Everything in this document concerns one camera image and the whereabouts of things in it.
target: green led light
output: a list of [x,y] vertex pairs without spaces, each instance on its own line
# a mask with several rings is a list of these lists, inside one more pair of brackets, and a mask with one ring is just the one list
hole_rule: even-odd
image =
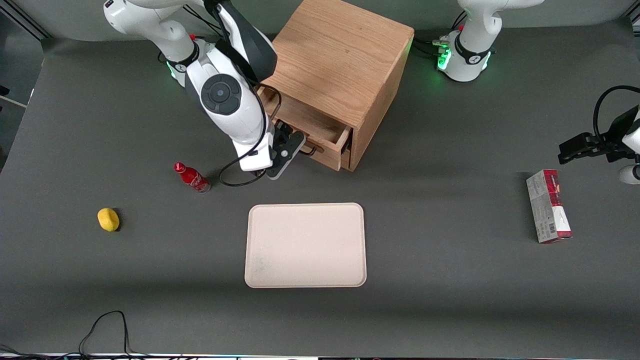
[[171,71],[171,77],[175,79],[175,74],[173,73],[173,68],[171,67],[171,65],[169,65],[169,62],[166,62],[166,66],[169,68],[169,71]]
[[438,59],[438,68],[440,70],[446,69],[449,64],[449,59],[451,59],[451,50],[447,49]]
[[484,65],[482,65],[482,69],[486,69],[486,64],[489,62],[489,58],[491,57],[491,51],[486,55],[486,59],[484,59]]

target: gray wall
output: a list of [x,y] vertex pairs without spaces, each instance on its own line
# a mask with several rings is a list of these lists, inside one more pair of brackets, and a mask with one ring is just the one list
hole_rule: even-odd
[[[116,40],[127,37],[109,26],[102,14],[104,0],[14,0],[55,37],[76,40]],[[265,33],[276,33],[301,0],[235,0],[247,19]],[[456,0],[347,0],[416,29],[446,28],[460,13]],[[615,19],[634,0],[546,0],[524,10],[502,13],[510,28],[590,25]],[[184,12],[174,19],[197,35],[209,33],[199,20]]]

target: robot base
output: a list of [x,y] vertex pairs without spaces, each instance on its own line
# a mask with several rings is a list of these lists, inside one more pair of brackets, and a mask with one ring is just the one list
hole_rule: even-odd
[[[452,31],[440,37],[440,41],[444,44],[453,44],[458,34],[460,34],[460,31]],[[475,80],[475,78],[486,69],[490,56],[491,52],[489,52],[484,59],[478,56],[479,59],[477,63],[469,65],[465,58],[456,50],[455,46],[448,45],[445,52],[438,58],[437,69],[455,81],[466,83],[467,81]]]

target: lemon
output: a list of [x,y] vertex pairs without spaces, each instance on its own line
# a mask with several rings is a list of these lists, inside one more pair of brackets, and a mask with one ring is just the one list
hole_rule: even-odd
[[104,208],[98,211],[98,222],[106,231],[116,231],[120,226],[120,219],[113,209]]

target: bottle cap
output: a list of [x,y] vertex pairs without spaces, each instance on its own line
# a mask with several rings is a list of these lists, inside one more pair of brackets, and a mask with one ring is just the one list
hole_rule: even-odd
[[184,166],[184,164],[183,164],[183,163],[175,163],[175,165],[173,166],[173,169],[174,169],[175,171],[177,171],[178,173],[182,173],[182,172],[184,172],[185,170],[187,170],[187,167],[186,167],[186,166]]

